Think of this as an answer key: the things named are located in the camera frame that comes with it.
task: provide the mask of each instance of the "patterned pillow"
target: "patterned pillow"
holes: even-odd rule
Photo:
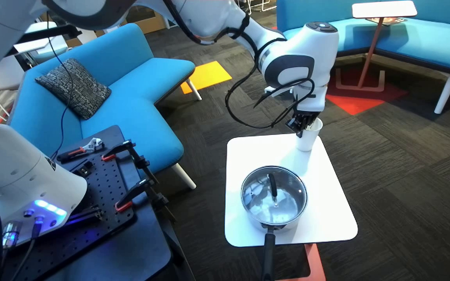
[[[76,59],[68,59],[64,65],[73,78],[72,92],[70,77],[62,65],[52,69],[47,75],[36,78],[36,82],[65,104],[71,98],[69,108],[83,119],[90,119],[112,91],[98,83]]]

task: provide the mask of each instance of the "paper cup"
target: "paper cup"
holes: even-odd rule
[[[317,118],[312,125],[308,126],[304,131],[302,137],[296,137],[296,148],[301,151],[311,151],[314,142],[317,139],[318,132],[322,129],[322,121]]]

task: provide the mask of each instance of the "pot handle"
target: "pot handle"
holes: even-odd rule
[[[275,183],[273,174],[268,174],[268,179],[270,180],[270,191],[272,192],[272,197],[277,197],[277,184]]]
[[[273,249],[275,247],[275,235],[271,229],[265,234],[263,248],[263,267],[261,269],[261,281],[274,281],[273,279]]]

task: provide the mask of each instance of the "stainless steel pot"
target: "stainless steel pot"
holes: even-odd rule
[[[307,189],[292,171],[265,166],[252,171],[241,187],[241,201],[252,223],[266,230],[262,281],[273,281],[274,231],[295,227],[307,206]]]

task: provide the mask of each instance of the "white tabletop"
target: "white tabletop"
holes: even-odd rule
[[[264,244],[265,231],[253,226],[241,202],[241,185],[254,169],[285,167],[307,188],[307,207],[298,226],[275,234],[276,244],[307,244],[350,240],[357,222],[319,137],[312,151],[296,149],[295,134],[237,137],[227,145],[225,187],[225,238],[235,247]]]
[[[50,28],[57,27],[57,24],[53,21],[50,21]],[[25,31],[25,33],[35,32],[38,30],[45,30],[48,28],[48,23],[46,21],[41,21],[40,23],[33,23],[29,28]],[[49,41],[48,38],[43,38],[39,40],[29,41],[25,43],[15,44],[13,45],[18,53],[28,53],[33,50],[38,50],[46,47]]]
[[[393,16],[416,16],[414,3],[406,1],[386,1],[357,3],[352,5],[354,18],[388,18]]]

